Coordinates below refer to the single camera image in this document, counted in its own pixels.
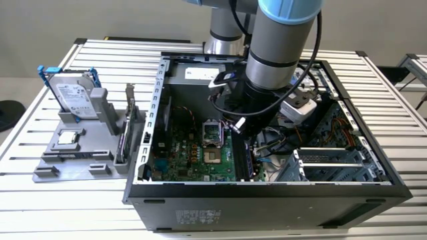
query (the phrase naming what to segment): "label sticker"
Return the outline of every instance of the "label sticker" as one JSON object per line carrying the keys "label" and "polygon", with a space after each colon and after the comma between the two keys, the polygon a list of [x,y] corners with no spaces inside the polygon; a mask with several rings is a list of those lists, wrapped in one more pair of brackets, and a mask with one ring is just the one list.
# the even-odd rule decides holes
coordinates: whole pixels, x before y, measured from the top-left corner
{"label": "label sticker", "polygon": [[218,224],[222,210],[177,210],[179,224]]}
{"label": "label sticker", "polygon": [[79,84],[57,84],[71,113],[81,118],[98,117],[86,88]]}
{"label": "label sticker", "polygon": [[218,68],[187,67],[186,79],[214,80],[219,73]]}

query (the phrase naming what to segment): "black stool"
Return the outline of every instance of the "black stool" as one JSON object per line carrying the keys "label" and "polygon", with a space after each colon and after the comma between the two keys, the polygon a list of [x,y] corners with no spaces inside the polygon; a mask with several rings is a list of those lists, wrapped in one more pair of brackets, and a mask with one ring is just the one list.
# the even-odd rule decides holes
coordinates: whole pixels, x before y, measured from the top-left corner
{"label": "black stool", "polygon": [[19,101],[0,101],[0,132],[15,127],[26,112],[26,107]]}

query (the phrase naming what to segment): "red and black wires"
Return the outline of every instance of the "red and black wires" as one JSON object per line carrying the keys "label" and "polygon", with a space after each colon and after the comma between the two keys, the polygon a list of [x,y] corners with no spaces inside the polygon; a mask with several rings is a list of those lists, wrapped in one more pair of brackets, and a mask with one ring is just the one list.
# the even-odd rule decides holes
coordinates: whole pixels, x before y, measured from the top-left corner
{"label": "red and black wires", "polygon": [[193,119],[194,128],[197,129],[197,119],[195,119],[194,112],[185,106],[177,106],[177,107],[173,108],[173,110],[177,110],[177,109],[186,110],[190,113],[190,116],[191,116],[191,119]]}
{"label": "red and black wires", "polygon": [[329,132],[329,137],[328,137],[328,139],[325,140],[324,143],[326,144],[332,140],[332,138],[333,138],[333,136],[334,136],[334,134],[337,132],[337,128],[336,128],[337,123],[340,125],[340,129],[342,131],[342,134],[346,137],[349,146],[356,147],[357,146],[357,142],[356,142],[356,140],[354,140],[354,138],[353,138],[353,136],[350,134],[350,131],[349,131],[349,127],[348,127],[349,126],[349,122],[348,122],[346,119],[340,118],[340,117],[333,118],[332,131]]}

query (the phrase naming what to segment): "motherboard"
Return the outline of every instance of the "motherboard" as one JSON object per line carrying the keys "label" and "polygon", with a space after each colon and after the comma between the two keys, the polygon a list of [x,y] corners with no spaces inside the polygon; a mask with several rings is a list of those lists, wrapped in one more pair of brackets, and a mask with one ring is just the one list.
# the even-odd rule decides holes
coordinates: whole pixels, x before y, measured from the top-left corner
{"label": "motherboard", "polygon": [[173,126],[169,158],[155,159],[155,181],[234,182],[235,159],[231,130],[223,128],[223,145],[203,145],[203,136]]}

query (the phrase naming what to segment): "slotted aluminum surface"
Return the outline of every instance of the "slotted aluminum surface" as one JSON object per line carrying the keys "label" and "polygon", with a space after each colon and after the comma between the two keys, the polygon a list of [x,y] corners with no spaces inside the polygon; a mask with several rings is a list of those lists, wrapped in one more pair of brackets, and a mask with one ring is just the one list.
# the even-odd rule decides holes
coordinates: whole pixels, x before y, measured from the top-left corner
{"label": "slotted aluminum surface", "polygon": [[[202,52],[201,44],[89,40],[74,45],[61,66],[97,67],[109,100],[126,107],[126,83],[147,109],[161,51]],[[304,58],[312,51],[304,52]],[[153,233],[122,203],[126,179],[33,182],[33,172],[59,123],[59,104],[45,87],[0,147],[0,239],[427,239],[426,123],[388,84],[369,58],[321,51],[409,185],[414,198],[350,230]]]}

